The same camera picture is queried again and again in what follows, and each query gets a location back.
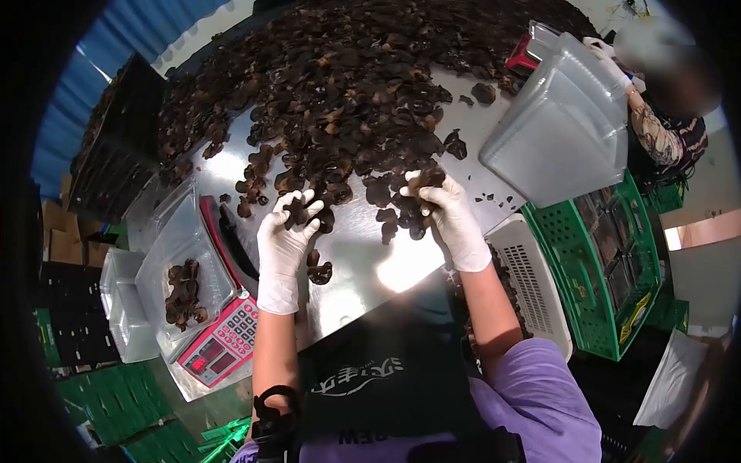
concrete floor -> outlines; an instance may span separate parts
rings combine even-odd
[[[173,414],[180,419],[199,444],[204,441],[201,432],[252,414],[251,377],[200,399],[186,402],[167,371],[162,357],[147,361],[147,366],[165,395],[167,403],[172,407]]]

white latex glove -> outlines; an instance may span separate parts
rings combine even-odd
[[[598,47],[601,48],[602,51],[605,52],[605,55],[609,56],[611,59],[615,59],[615,49],[612,47],[612,45],[608,45],[605,43],[602,39],[596,39],[594,37],[585,37],[582,39],[582,43],[587,46],[587,48],[591,47]]]
[[[307,204],[314,197],[314,190],[303,194],[296,190],[278,199],[273,213],[268,214],[257,231],[257,249],[260,254],[260,280],[257,293],[257,307],[277,315],[290,315],[299,310],[299,283],[296,272],[306,253],[309,239],[319,229],[319,219],[309,224],[296,224],[286,230],[285,221],[290,212],[283,210],[293,199],[300,198]],[[309,217],[324,207],[317,201],[307,207]]]
[[[419,172],[407,172],[407,181],[417,177]],[[410,196],[408,187],[402,187],[399,192],[403,196]],[[484,242],[481,227],[473,216],[463,187],[450,176],[446,176],[442,188],[420,188],[419,197],[439,206],[432,210],[432,218],[451,252],[455,268],[462,272],[484,270],[491,262],[491,252]],[[422,207],[422,213],[429,215],[430,211]]]
[[[587,39],[591,39],[594,42],[592,42],[592,44],[587,44]],[[632,82],[630,78],[618,67],[615,61],[613,61],[613,57],[615,57],[613,48],[610,47],[610,45],[605,44],[606,47],[609,47],[609,50],[603,50],[600,45],[596,44],[598,42],[605,44],[605,42],[599,39],[593,39],[591,37],[584,38],[584,44],[587,46],[589,51],[599,59],[599,63],[602,67],[604,67],[611,76],[620,82],[622,88],[627,89],[631,86]]]

stainless steel table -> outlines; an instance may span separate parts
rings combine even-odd
[[[477,80],[456,77],[443,70],[434,70],[432,77],[436,84],[441,84],[453,95],[452,104],[442,105],[445,116],[435,134],[444,140],[453,129],[459,128],[460,138],[465,141],[468,149],[468,157],[462,161],[450,154],[436,159],[448,175],[465,187],[482,232],[486,234],[525,203],[518,192],[483,167],[478,160],[479,150],[494,126],[502,119],[511,97],[497,90],[496,101],[491,106],[483,107],[476,103],[469,108],[465,103],[458,102],[458,97],[471,96],[471,88]],[[234,184],[244,179],[247,157],[257,151],[247,144],[252,125],[249,112],[246,111],[234,120],[230,127],[229,141],[225,143],[222,152],[211,159],[203,159],[203,146],[193,153],[193,173],[198,194],[215,197],[223,193],[230,194],[232,201],[229,207],[235,214],[239,197]],[[264,191],[270,199],[269,205],[255,205],[252,207],[252,217],[240,219],[243,234],[247,236],[245,249],[256,267],[259,266],[259,256],[255,235],[260,221],[272,210],[272,204],[278,197],[272,188],[273,180],[278,173],[284,171],[285,166],[280,159],[274,159],[267,175],[268,187]],[[333,208],[336,218],[334,231],[328,235],[318,234],[310,244],[319,250],[321,262],[332,262],[332,279],[323,286],[309,284],[307,279],[299,279],[302,300],[296,325],[300,350],[386,302],[393,295],[414,286],[444,263],[442,251],[429,231],[423,239],[414,241],[407,230],[399,229],[390,245],[381,244],[381,224],[376,222],[377,207],[365,201],[365,187],[357,175],[352,174],[348,184],[353,190],[353,200]],[[145,234],[143,224],[146,211],[152,210],[154,198],[160,199],[164,194],[165,192],[152,184],[132,206],[127,220],[129,233],[133,234],[134,250],[146,252],[147,246],[151,246],[147,242],[150,238],[142,236]],[[494,200],[488,201],[482,194],[493,194]],[[476,197],[484,200],[475,202]],[[304,269],[299,269],[299,275],[305,275]],[[208,389],[177,363],[169,364],[168,368],[186,401],[227,387],[252,374],[252,364],[248,362],[214,388]]]

red scale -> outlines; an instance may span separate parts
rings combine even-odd
[[[252,295],[257,294],[257,281],[239,265],[244,266],[247,258],[244,250],[238,244],[230,245],[236,234],[226,207],[219,207],[213,196],[201,196],[199,209],[221,262],[238,290],[237,297],[222,309],[216,323],[196,337],[180,355],[178,363],[203,385],[213,387],[252,359],[257,328],[257,303]],[[227,224],[226,231],[220,227],[223,224]],[[252,264],[247,262],[247,266],[247,271],[256,276]]]

blue corrugated wall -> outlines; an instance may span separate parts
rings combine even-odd
[[[134,51],[149,62],[227,0],[110,0],[70,57],[41,121],[31,176],[45,198],[59,197],[90,111]]]

